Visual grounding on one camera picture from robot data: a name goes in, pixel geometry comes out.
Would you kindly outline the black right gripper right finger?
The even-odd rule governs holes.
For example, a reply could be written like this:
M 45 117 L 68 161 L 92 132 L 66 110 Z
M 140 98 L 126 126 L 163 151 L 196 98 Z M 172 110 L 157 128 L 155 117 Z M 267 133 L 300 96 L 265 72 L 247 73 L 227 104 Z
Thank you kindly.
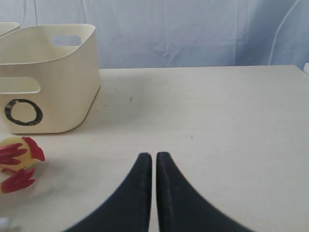
M 206 201 L 168 152 L 156 156 L 156 203 L 161 232 L 250 231 Z

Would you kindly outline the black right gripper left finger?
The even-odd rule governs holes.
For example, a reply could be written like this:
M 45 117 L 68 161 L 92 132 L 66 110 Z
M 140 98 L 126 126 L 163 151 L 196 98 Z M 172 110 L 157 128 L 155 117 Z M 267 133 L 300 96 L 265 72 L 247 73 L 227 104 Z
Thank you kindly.
M 147 232 L 152 202 L 152 158 L 140 153 L 115 192 L 68 232 Z

